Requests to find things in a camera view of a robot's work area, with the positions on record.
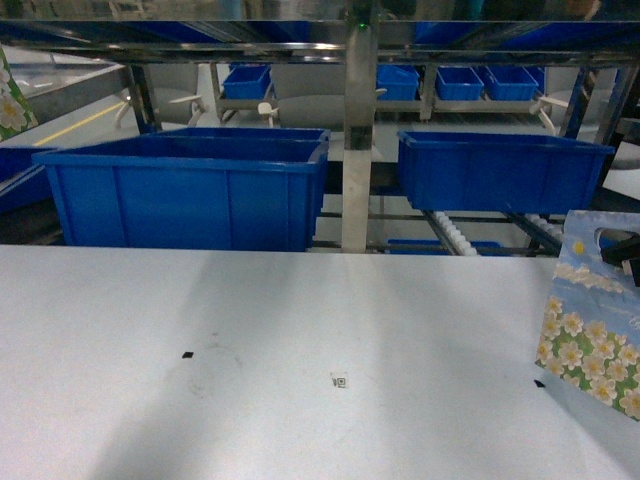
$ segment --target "flower pattern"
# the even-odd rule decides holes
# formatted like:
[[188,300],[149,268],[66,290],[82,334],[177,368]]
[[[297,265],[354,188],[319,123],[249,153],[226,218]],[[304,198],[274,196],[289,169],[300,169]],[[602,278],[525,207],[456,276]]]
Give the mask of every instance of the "flower pattern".
[[604,358],[599,355],[588,355],[582,359],[582,373],[587,380],[594,380],[604,375]]
[[640,420],[640,348],[627,335],[608,332],[603,321],[586,322],[577,312],[563,314],[557,297],[545,308],[536,363]]
[[547,359],[546,368],[557,377],[561,376],[562,373],[564,372],[562,361],[556,357],[549,357]]
[[625,367],[628,365],[635,365],[638,362],[638,352],[633,345],[625,345],[622,347],[618,357],[622,360]]
[[554,312],[551,312],[549,315],[545,315],[544,322],[542,324],[542,334],[550,340],[553,340],[560,335],[560,322],[555,317]]
[[577,313],[568,313],[562,318],[562,327],[572,337],[575,337],[582,331],[584,322]]
[[615,380],[600,377],[592,380],[589,385],[591,386],[591,390],[587,390],[588,393],[590,393],[606,405],[613,405],[613,400],[618,395],[616,393]]
[[17,132],[27,125],[24,108],[10,95],[0,96],[0,126]]
[[589,322],[584,334],[593,343],[600,343],[607,338],[607,327],[604,322]]
[[544,337],[540,337],[540,342],[538,343],[538,354],[536,356],[536,360],[538,360],[543,365],[547,364],[547,359],[553,355],[553,344],[546,340]]
[[0,141],[37,125],[20,89],[11,78],[9,65],[0,46]]
[[582,350],[578,348],[578,344],[575,341],[565,343],[558,350],[560,361],[562,365],[566,365],[568,370],[573,370],[582,362]]
[[610,378],[613,378],[616,382],[622,382],[629,376],[627,367],[624,366],[621,360],[616,360],[609,363],[609,366],[607,367],[607,371],[605,373]]
[[627,415],[640,420],[640,389],[625,390],[624,397],[620,399],[620,407]]
[[573,385],[574,387],[580,387],[580,379],[578,377],[572,377],[571,375],[569,375],[568,373],[565,373],[562,376],[562,379],[565,382],[570,383],[571,385]]
[[615,348],[615,344],[609,340],[609,341],[602,341],[600,343],[597,343],[595,345],[594,351],[598,352],[598,355],[600,355],[602,358],[604,358],[605,360],[611,360],[613,358],[613,349]]

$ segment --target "white flower print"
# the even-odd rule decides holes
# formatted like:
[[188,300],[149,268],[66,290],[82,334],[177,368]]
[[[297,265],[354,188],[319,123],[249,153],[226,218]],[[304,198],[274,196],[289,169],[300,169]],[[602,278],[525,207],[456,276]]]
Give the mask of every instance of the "white flower print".
[[607,375],[616,382],[622,382],[629,376],[629,372],[621,360],[615,360],[609,364],[609,368],[607,368]]
[[13,97],[0,95],[0,126],[20,131],[27,124],[24,108]]
[[9,72],[0,65],[0,93],[8,92],[10,90],[9,80],[11,80]]
[[638,362],[638,352],[633,345],[625,345],[620,349],[618,358],[622,361],[624,366],[635,365]]
[[539,360],[540,363],[546,365],[547,359],[553,355],[553,344],[544,337],[540,337],[540,342],[538,343],[538,352],[536,355],[536,360]]
[[615,344],[611,340],[605,340],[595,345],[594,352],[597,351],[598,354],[605,360],[611,360],[613,358],[614,348]]
[[620,399],[620,406],[627,415],[640,419],[640,389],[625,390],[624,397]]
[[584,322],[580,318],[580,315],[578,315],[576,312],[567,313],[562,318],[561,323],[564,327],[564,331],[572,337],[575,337],[578,333],[580,333],[582,331],[582,326],[584,325]]
[[553,277],[567,278],[573,272],[571,265],[567,263],[559,263],[553,272]]
[[560,335],[560,322],[556,319],[554,312],[545,315],[544,322],[542,322],[542,334],[550,340]]
[[574,387],[578,387],[578,388],[580,387],[580,379],[579,379],[578,377],[572,377],[572,376],[570,376],[568,373],[565,373],[565,374],[562,376],[562,379],[563,379],[565,382],[569,382],[569,383],[570,383],[571,385],[573,385]]
[[588,390],[588,393],[609,406],[613,405],[613,399],[618,395],[615,380],[600,377],[592,380],[590,385],[591,390]]
[[555,295],[551,295],[549,297],[549,301],[547,302],[547,307],[545,308],[544,313],[562,313],[562,300],[560,300]]
[[600,343],[607,338],[607,327],[604,322],[589,322],[584,329],[584,334],[593,343]]
[[601,377],[604,375],[604,358],[599,355],[587,355],[582,359],[581,368],[587,380]]
[[580,365],[582,361],[582,350],[578,348],[578,344],[575,341],[565,343],[558,350],[558,356],[563,365],[567,366],[568,370],[573,370]]
[[549,357],[547,359],[546,369],[553,373],[555,376],[559,377],[564,372],[564,368],[562,367],[562,361],[556,357]]

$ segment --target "blue plastic bin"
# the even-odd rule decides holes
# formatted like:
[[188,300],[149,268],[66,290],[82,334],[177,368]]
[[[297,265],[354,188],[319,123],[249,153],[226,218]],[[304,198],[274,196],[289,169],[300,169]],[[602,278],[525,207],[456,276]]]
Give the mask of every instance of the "blue plastic bin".
[[[429,247],[437,247],[442,245],[440,240],[423,240],[423,239],[409,239],[409,238],[390,238],[387,243],[389,245],[425,245]],[[473,248],[502,248],[502,244],[498,242],[470,242]],[[401,250],[393,249],[388,251],[391,255],[435,255],[445,256],[449,255],[446,250]],[[506,253],[483,253],[483,257],[508,257]]]
[[[164,132],[154,133],[152,135],[169,136],[169,137],[209,137],[209,138],[248,138],[251,140],[292,140],[292,141],[311,141],[311,142],[329,142],[331,138],[331,130],[323,130],[318,128],[241,128],[241,127],[224,127],[224,128],[203,128],[190,127],[180,128],[177,130],[167,130]],[[315,208],[316,216],[320,215],[322,205],[324,203],[324,185],[327,180],[328,158],[321,162],[320,178],[318,184],[321,188],[315,192]]]
[[472,68],[438,68],[436,91],[441,100],[478,100],[483,89],[482,80]]
[[413,208],[566,214],[589,206],[612,147],[544,135],[398,132]]
[[418,90],[418,72],[411,66],[380,65],[376,88],[387,91],[378,100],[413,100]]
[[538,83],[523,67],[479,67],[478,75],[492,100],[528,101]]
[[525,69],[538,84],[538,90],[540,93],[544,94],[545,86],[547,84],[547,69],[545,67],[525,67]]
[[226,98],[260,100],[270,82],[269,66],[237,66],[222,85]]
[[0,213],[51,198],[43,166],[33,165],[31,155],[47,148],[0,148]]
[[68,245],[304,251],[328,142],[160,137],[34,155]]

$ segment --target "metal pole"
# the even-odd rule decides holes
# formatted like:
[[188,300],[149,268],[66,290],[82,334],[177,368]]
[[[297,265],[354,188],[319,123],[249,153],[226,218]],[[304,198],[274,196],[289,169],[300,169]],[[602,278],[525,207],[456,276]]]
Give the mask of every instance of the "metal pole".
[[380,0],[348,0],[342,251],[364,253],[371,183]]
[[422,82],[422,95],[420,95],[420,120],[431,120],[436,97],[437,65],[432,63],[425,66],[424,80]]
[[131,106],[136,114],[138,130],[140,130],[140,133],[161,131],[162,125],[158,117],[149,67],[146,65],[130,65],[128,74]]
[[209,70],[211,71],[211,85],[213,87],[213,98],[216,102],[216,115],[218,116],[218,120],[222,122],[222,116],[224,115],[224,110],[222,110],[222,92],[220,91],[220,78],[218,77],[218,64],[212,62],[209,64]]
[[589,107],[591,94],[598,79],[598,70],[592,68],[581,68],[573,87],[569,108],[560,127],[560,135],[565,138],[578,138],[578,132],[582,126],[582,119]]

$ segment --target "black object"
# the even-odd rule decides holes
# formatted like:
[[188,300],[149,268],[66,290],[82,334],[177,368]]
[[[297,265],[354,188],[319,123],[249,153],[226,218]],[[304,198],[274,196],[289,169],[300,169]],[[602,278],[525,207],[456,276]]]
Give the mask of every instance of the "black object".
[[609,265],[622,267],[625,260],[637,259],[640,257],[640,235],[633,235],[631,238],[623,240],[600,251],[602,260]]
[[640,287],[640,258],[630,258],[625,262],[629,262],[633,283],[635,283],[636,287]]

